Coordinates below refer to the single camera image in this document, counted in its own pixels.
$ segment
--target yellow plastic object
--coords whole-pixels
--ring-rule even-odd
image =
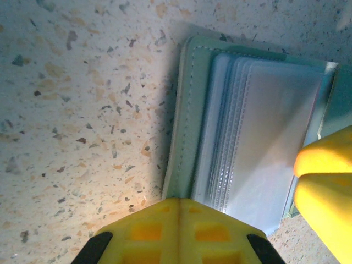
[[[324,137],[298,154],[294,174],[352,173],[352,126]]]
[[[266,239],[250,225],[177,198],[107,225],[96,236],[104,232],[113,236],[98,264],[260,264],[247,235]]]
[[[303,175],[294,202],[338,261],[352,263],[352,173]]]

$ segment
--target black plastic part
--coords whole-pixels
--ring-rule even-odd
[[[262,264],[285,264],[268,240],[255,234],[249,234],[247,238]]]
[[[112,233],[110,232],[93,236],[84,245],[71,264],[98,264],[111,239]]]

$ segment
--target speckled floor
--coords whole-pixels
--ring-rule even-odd
[[[345,2],[0,1],[0,263],[69,263],[160,200],[187,37],[352,63]],[[271,241],[337,263],[300,216]]]

